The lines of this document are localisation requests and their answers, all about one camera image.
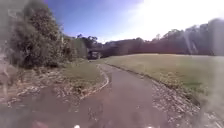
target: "grass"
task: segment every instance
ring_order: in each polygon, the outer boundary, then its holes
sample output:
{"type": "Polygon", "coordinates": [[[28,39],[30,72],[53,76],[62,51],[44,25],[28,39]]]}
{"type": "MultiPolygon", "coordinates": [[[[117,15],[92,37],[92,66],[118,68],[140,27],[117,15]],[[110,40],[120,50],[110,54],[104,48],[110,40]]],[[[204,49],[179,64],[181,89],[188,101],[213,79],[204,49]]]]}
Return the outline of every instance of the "grass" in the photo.
{"type": "Polygon", "coordinates": [[[96,64],[86,60],[79,60],[67,64],[63,70],[63,74],[73,83],[73,87],[79,88],[93,86],[102,80],[102,76],[96,64]]]}
{"type": "Polygon", "coordinates": [[[224,83],[223,57],[139,54],[110,57],[104,61],[183,90],[188,98],[193,96],[198,103],[206,101],[215,85],[224,83]]]}

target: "dense vegetation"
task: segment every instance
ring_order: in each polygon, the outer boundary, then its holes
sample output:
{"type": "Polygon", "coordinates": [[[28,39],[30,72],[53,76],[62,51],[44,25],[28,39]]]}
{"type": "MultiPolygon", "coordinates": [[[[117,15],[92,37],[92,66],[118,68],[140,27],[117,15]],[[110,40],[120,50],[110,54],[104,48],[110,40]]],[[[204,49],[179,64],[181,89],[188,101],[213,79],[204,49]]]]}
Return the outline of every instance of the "dense vegetation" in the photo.
{"type": "Polygon", "coordinates": [[[151,41],[137,38],[107,42],[101,52],[103,57],[136,53],[223,56],[223,30],[224,21],[214,19],[186,30],[171,30],[151,41]]]}
{"type": "Polygon", "coordinates": [[[58,66],[65,61],[86,58],[96,37],[69,37],[41,0],[29,0],[24,9],[10,17],[12,36],[7,57],[17,66],[58,66]]]}

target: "blue sky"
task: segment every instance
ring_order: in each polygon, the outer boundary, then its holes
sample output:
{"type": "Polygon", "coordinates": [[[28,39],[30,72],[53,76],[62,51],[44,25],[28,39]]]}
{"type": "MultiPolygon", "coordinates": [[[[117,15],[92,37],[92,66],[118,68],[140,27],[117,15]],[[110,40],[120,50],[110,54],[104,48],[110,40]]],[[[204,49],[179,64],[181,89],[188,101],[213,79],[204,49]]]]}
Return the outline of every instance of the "blue sky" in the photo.
{"type": "Polygon", "coordinates": [[[45,0],[64,33],[99,41],[150,40],[171,29],[223,17],[223,0],[45,0]]]}

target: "tree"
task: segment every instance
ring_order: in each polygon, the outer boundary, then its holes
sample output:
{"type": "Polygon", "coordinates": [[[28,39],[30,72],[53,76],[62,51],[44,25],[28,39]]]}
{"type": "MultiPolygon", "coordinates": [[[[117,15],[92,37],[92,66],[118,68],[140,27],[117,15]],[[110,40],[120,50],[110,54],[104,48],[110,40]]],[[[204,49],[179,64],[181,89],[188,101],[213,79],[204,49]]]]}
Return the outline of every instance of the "tree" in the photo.
{"type": "Polygon", "coordinates": [[[78,36],[77,36],[77,38],[82,38],[83,36],[82,36],[82,34],[79,34],[78,36]]]}
{"type": "Polygon", "coordinates": [[[22,67],[59,62],[61,32],[50,9],[40,0],[30,0],[19,14],[12,19],[10,61],[22,67]]]}
{"type": "Polygon", "coordinates": [[[137,53],[223,56],[223,33],[224,21],[214,19],[186,30],[172,29],[151,41],[137,38],[107,42],[102,46],[102,54],[103,57],[137,53]]]}
{"type": "Polygon", "coordinates": [[[89,37],[82,37],[81,38],[85,43],[86,47],[91,49],[94,43],[97,43],[97,37],[89,36],[89,37]]]}

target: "shrub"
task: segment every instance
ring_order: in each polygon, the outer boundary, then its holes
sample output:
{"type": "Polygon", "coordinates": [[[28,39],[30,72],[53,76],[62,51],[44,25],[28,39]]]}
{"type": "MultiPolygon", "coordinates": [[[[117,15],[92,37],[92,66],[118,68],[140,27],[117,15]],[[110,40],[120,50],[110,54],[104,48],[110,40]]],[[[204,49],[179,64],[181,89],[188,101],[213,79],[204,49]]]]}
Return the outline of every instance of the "shrub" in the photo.
{"type": "Polygon", "coordinates": [[[17,16],[9,41],[10,61],[26,68],[57,65],[62,58],[62,44],[49,8],[39,0],[30,0],[17,16]]]}
{"type": "Polygon", "coordinates": [[[74,61],[77,58],[86,58],[87,48],[82,39],[63,36],[63,58],[66,61],[74,61]]]}

